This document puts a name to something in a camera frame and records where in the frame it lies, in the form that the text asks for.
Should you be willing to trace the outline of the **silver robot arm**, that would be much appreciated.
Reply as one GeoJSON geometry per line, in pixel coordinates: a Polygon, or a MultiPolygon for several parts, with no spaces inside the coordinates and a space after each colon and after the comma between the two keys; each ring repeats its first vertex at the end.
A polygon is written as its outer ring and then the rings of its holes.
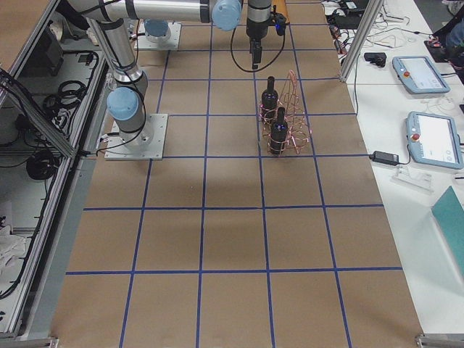
{"type": "MultiPolygon", "coordinates": [[[[95,30],[116,83],[119,86],[140,83],[142,92],[146,90],[147,77],[133,53],[126,20],[143,20],[145,28],[149,22],[212,23],[216,28],[230,31],[240,23],[242,13],[240,1],[70,1],[69,4],[95,30]]],[[[262,39],[268,28],[275,27],[282,36],[286,19],[271,1],[248,1],[246,8],[246,34],[252,70],[256,71],[262,59],[262,39]]]]}

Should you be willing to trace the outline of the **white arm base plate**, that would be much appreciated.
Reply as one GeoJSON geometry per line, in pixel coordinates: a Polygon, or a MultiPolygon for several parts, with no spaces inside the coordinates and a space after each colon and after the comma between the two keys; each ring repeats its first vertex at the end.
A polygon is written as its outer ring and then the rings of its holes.
{"type": "Polygon", "coordinates": [[[146,20],[137,30],[134,48],[142,51],[178,50],[182,24],[146,20]]]}
{"type": "Polygon", "coordinates": [[[117,123],[112,124],[116,136],[109,137],[106,160],[161,160],[165,145],[168,114],[149,114],[142,132],[132,141],[126,133],[121,133],[117,123]]]}

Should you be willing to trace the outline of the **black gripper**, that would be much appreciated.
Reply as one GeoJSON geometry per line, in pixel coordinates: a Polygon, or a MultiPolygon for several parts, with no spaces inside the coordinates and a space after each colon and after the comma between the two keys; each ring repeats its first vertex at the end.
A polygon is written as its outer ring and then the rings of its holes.
{"type": "Polygon", "coordinates": [[[252,57],[252,69],[257,70],[262,61],[261,40],[268,33],[270,20],[256,22],[249,18],[246,19],[246,34],[249,37],[249,53],[252,57]]]}

